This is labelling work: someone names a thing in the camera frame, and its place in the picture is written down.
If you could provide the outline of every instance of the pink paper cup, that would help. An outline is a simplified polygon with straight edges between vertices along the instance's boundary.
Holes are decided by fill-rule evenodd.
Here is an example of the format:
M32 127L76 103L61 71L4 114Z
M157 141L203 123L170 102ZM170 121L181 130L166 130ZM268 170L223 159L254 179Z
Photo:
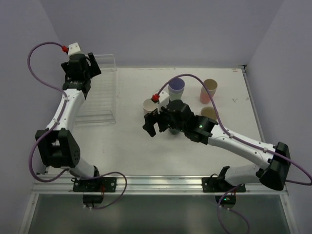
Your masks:
M211 97L215 95L218 83L214 79L207 79L204 81L205 86L208 88ZM199 100L203 104L210 102L210 97L204 87L201 87Z

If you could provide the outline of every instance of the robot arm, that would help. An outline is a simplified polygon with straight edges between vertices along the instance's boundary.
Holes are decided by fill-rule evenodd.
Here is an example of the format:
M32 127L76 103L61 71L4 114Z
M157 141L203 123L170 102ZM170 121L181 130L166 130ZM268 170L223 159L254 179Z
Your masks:
M194 115L190 107L181 100L169 102L167 98L159 105L161 106L160 108L146 114L144 117L145 124L143 129L150 136L155 136L154 124L157 123L160 132L164 132L167 128L179 130L191 141L217 146L251 161L254 165L239 168L227 166L221 170L218 179L226 181L232 186L242 183L261 182L274 190L282 190L284 188L290 165L283 159L267 152L267 150L278 152L290 158L287 145L279 142L274 146L259 142L231 130L228 130L230 135L227 135L215 120ZM235 140L233 136L254 145L261 145L264 151L245 145Z
M101 74L92 53L83 54L77 43L69 45L69 61L62 63L65 83L63 84L62 99L58 109L45 130L38 130L36 139L48 131L57 122L58 116L67 101L63 114L53 131L38 144L42 162L45 166L69 169L70 173L81 177L98 176L95 166L88 164L80 157L80 148L71 132L76 115L87 98L91 88L91 79Z

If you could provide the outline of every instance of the dish rack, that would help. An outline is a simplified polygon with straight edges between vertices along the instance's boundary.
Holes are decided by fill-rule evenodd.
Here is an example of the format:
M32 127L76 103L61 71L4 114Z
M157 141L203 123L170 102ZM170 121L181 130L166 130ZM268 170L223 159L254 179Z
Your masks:
M114 55L95 55L102 74L91 79L91 89L75 125L116 123L116 75Z

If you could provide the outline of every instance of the glass panel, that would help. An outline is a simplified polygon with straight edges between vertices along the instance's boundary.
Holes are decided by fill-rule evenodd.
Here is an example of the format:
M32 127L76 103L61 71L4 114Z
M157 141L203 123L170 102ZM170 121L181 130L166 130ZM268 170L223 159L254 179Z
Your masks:
M114 195L104 197L109 202ZM239 196L235 209L242 212L251 233L290 233L278 195ZM223 221L235 234L246 231L237 215L222 211ZM165 233L223 234L214 196L126 195L104 210L82 206L81 195L40 195L30 234Z

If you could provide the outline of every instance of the white paper cup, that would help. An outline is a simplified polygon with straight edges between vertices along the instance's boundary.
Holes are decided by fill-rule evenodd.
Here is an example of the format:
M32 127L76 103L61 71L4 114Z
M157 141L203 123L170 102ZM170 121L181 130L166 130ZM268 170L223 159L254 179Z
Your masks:
M169 97L170 97L170 101L174 101L174 100L179 100L182 98L182 94L183 94L183 91L181 91L181 93L173 93L170 88L168 89L168 93L169 93Z
M144 114L146 115L147 113L152 112L153 110L158 108L158 104L154 103L150 98L146 99L143 102L143 110L144 110Z

